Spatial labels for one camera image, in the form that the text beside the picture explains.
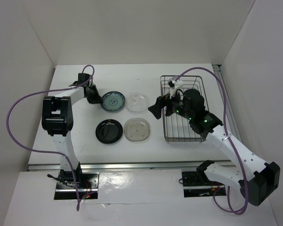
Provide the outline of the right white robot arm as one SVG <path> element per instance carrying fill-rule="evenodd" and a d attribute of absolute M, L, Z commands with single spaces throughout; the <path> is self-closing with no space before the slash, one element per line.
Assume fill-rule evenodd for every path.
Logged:
<path fill-rule="evenodd" d="M 148 108 L 156 119 L 161 118 L 162 109 L 166 110 L 166 116 L 177 114 L 187 119 L 196 134 L 221 150 L 237 167 L 231 170 L 207 160 L 197 168 L 196 179 L 200 184 L 216 181 L 235 188 L 253 206 L 259 206 L 278 188 L 279 165 L 258 157 L 233 136 L 219 118 L 206 110 L 199 91 L 189 89 L 182 95 L 175 92 L 159 96 Z"/>

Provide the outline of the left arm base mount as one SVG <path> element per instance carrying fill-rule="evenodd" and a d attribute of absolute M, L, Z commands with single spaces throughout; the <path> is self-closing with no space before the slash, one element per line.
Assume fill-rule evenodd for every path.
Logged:
<path fill-rule="evenodd" d="M 54 200 L 76 200 L 75 184 L 72 178 L 62 181 L 51 174 L 48 178 L 56 181 Z M 98 198 L 100 174 L 98 172 L 81 174 L 81 181 L 77 181 L 79 198 L 81 200 L 95 200 Z"/>

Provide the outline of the blue floral ceramic plate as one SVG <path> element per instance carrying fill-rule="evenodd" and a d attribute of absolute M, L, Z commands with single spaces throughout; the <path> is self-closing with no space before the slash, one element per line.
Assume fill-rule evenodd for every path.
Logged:
<path fill-rule="evenodd" d="M 118 112 L 125 106 L 125 96 L 118 91 L 110 91 L 102 96 L 101 107 L 107 112 Z"/>

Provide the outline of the clear glass plate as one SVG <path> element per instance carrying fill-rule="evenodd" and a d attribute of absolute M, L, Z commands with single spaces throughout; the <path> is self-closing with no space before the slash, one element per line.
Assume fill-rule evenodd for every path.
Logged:
<path fill-rule="evenodd" d="M 149 99 L 142 93 L 130 93 L 125 97 L 126 109 L 132 113 L 143 113 L 149 107 Z"/>

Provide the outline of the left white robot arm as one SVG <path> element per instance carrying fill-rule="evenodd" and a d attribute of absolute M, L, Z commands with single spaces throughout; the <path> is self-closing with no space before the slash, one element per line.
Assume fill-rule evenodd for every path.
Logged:
<path fill-rule="evenodd" d="M 73 188 L 80 187 L 84 177 L 71 139 L 74 126 L 72 106 L 84 98 L 92 104 L 101 103 L 101 97 L 92 79 L 90 74 L 79 73 L 78 80 L 69 88 L 45 97 L 42 104 L 42 128 L 52 138 L 58 154 L 61 155 L 61 177 L 67 178 L 67 183 Z"/>

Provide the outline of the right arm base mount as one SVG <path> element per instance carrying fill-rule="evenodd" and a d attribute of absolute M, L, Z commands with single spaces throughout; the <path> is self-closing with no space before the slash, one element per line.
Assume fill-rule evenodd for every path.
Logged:
<path fill-rule="evenodd" d="M 209 181 L 200 177 L 196 171 L 183 171 L 178 182 L 183 186 L 185 198 L 226 196 L 225 186 L 219 182 Z"/>

